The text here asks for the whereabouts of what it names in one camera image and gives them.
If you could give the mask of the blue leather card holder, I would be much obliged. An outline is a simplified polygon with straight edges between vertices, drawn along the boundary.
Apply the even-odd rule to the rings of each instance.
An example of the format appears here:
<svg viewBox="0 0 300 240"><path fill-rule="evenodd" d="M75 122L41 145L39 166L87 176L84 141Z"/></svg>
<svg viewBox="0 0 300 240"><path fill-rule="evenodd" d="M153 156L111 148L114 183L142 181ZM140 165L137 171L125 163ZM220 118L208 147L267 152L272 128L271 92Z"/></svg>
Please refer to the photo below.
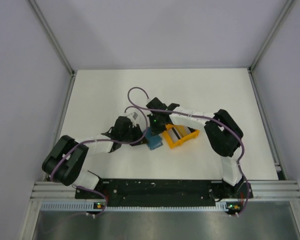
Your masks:
<svg viewBox="0 0 300 240"><path fill-rule="evenodd" d="M152 135L151 127L148 127L144 132L147 141L146 145L151 151L163 146L162 138L159 135Z"/></svg>

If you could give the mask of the orange plastic card stand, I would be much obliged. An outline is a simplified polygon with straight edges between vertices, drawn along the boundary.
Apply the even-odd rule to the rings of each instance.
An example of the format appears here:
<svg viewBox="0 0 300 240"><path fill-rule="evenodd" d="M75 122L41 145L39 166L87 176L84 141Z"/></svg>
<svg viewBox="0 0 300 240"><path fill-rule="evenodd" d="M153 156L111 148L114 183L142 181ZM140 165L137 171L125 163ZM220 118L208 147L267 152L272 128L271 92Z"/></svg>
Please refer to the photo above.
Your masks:
<svg viewBox="0 0 300 240"><path fill-rule="evenodd" d="M183 125L167 124L162 136L170 149L180 147L185 142L195 139L200 131Z"/></svg>

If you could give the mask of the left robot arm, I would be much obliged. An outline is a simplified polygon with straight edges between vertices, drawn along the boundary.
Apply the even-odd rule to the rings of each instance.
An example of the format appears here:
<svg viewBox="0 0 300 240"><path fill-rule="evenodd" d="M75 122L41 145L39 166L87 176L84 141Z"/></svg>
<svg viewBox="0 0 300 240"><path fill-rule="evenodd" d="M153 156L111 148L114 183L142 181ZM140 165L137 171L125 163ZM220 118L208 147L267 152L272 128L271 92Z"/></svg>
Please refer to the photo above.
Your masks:
<svg viewBox="0 0 300 240"><path fill-rule="evenodd" d="M137 123L136 112L119 116L107 132L98 136L77 140L63 135L42 163L42 170L50 180L65 186L86 188L92 198L99 198L104 191L100 177L83 169L86 158L101 153L113 153L122 145L138 146L147 140Z"/></svg>

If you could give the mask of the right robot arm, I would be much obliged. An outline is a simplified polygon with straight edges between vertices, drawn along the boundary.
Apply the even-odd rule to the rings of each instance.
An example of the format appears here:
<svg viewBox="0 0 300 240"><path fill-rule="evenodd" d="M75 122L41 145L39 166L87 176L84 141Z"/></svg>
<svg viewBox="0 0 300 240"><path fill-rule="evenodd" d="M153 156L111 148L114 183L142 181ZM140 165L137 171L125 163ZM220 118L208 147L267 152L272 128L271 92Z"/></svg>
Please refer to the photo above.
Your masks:
<svg viewBox="0 0 300 240"><path fill-rule="evenodd" d="M230 116L220 109L215 113L202 113L186 109L177 103L166 105L157 97L146 104L151 114L150 126L154 135L168 129L168 125L187 127L195 131L204 131L210 146L221 159L223 192L229 198L235 198L242 191L239 183L243 179L240 161L245 153L242 142L243 131Z"/></svg>

